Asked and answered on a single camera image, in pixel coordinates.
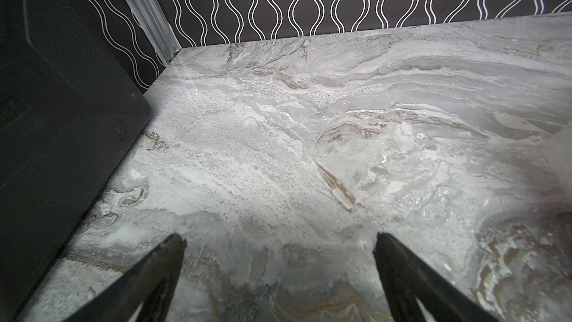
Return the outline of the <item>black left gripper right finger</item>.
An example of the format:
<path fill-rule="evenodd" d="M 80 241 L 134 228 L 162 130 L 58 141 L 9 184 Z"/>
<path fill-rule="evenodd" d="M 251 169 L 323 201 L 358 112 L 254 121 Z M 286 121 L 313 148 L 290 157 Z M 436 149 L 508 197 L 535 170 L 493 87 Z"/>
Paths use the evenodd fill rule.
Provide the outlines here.
<path fill-rule="evenodd" d="M 378 233 L 376 268 L 395 321 L 496 321 L 390 233 Z"/>

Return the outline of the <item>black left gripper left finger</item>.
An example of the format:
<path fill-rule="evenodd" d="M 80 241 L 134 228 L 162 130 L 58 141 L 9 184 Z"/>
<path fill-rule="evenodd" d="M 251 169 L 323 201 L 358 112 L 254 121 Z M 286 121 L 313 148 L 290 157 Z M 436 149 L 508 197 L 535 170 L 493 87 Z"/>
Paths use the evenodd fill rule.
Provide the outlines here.
<path fill-rule="evenodd" d="M 169 235 L 68 321 L 164 321 L 177 287 L 186 240 Z"/>

